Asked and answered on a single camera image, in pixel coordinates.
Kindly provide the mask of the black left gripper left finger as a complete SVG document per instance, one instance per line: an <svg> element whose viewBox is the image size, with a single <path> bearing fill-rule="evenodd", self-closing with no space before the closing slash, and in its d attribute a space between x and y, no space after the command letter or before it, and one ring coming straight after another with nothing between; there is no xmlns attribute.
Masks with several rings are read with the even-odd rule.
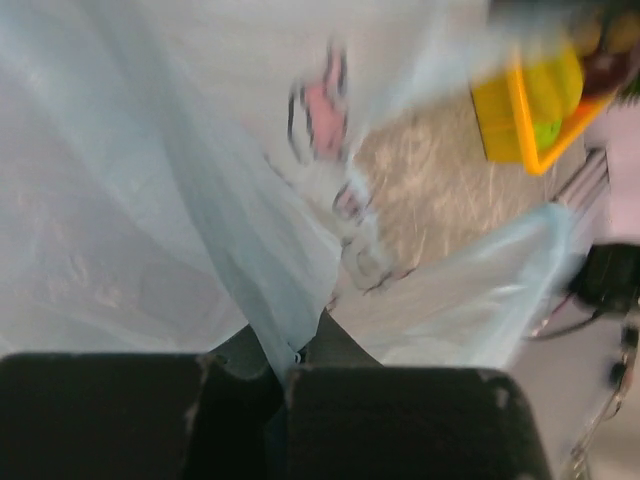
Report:
<svg viewBox="0 0 640 480"><path fill-rule="evenodd" d="M262 479L282 403L265 363L219 356L14 354L1 362L5 479Z"/></svg>

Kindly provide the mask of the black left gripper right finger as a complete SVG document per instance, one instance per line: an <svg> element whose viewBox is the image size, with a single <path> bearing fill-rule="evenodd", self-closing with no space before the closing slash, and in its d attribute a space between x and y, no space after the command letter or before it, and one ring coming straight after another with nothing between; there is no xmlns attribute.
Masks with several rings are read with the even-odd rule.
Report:
<svg viewBox="0 0 640 480"><path fill-rule="evenodd" d="M289 479L549 479L506 373L384 367L328 314L286 389Z"/></svg>

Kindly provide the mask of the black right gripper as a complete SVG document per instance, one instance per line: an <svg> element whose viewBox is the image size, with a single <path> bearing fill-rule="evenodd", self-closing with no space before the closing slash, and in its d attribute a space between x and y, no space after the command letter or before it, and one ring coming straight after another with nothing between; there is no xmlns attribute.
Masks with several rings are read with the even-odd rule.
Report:
<svg viewBox="0 0 640 480"><path fill-rule="evenodd" d="M593 245L567 290L582 304L605 314L639 311L639 246Z"/></svg>

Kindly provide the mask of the fake yellow starfruit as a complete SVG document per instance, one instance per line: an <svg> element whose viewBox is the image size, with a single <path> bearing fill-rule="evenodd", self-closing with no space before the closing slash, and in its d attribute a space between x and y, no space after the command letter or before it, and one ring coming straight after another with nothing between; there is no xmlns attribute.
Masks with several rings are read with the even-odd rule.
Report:
<svg viewBox="0 0 640 480"><path fill-rule="evenodd" d="M524 50L523 81L532 119L554 123L572 114L580 102L584 77L570 43L554 50L548 42L531 43Z"/></svg>

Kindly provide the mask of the light blue plastic bag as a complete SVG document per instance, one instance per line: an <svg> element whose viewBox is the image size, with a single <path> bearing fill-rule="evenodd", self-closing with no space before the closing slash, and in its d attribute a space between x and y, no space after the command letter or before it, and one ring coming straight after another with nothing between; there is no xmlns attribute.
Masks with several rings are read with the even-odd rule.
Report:
<svg viewBox="0 0 640 480"><path fill-rule="evenodd" d="M386 363L506 366L573 267L444 100L557 17L485 1L5 1L1 351L199 353L285 377L333 310Z"/></svg>

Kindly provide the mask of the fake dark red fruit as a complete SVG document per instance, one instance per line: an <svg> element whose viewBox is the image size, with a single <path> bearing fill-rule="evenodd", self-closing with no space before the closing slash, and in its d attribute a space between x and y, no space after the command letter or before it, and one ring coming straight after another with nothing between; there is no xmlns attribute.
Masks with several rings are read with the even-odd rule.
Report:
<svg viewBox="0 0 640 480"><path fill-rule="evenodd" d="M581 59L584 72L583 98L611 94L632 83L639 71L639 51L596 52Z"/></svg>

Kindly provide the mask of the yellow plastic tray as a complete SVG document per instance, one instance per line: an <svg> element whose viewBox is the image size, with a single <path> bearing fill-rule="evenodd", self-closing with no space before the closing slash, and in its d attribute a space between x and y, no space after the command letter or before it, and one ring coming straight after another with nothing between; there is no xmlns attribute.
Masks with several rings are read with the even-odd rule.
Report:
<svg viewBox="0 0 640 480"><path fill-rule="evenodd" d="M538 151L534 140L532 116L523 81L524 50L533 40L510 51L507 65L493 74L474 73L471 82L472 100L480 128L486 157L494 163L515 163L534 176L546 173L568 146L584 132L615 92L597 98L583 98L576 110L564 118L556 142L547 150ZM548 42L554 50L564 43Z"/></svg>

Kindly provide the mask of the aluminium right side rail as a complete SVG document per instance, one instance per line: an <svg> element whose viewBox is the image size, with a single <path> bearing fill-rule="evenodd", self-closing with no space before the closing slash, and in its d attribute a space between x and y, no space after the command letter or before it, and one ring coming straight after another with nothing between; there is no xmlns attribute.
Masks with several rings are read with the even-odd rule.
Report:
<svg viewBox="0 0 640 480"><path fill-rule="evenodd" d="M587 151L584 164L552 198L552 202L563 205L578 214L597 209L610 190L607 152L603 147Z"/></svg>

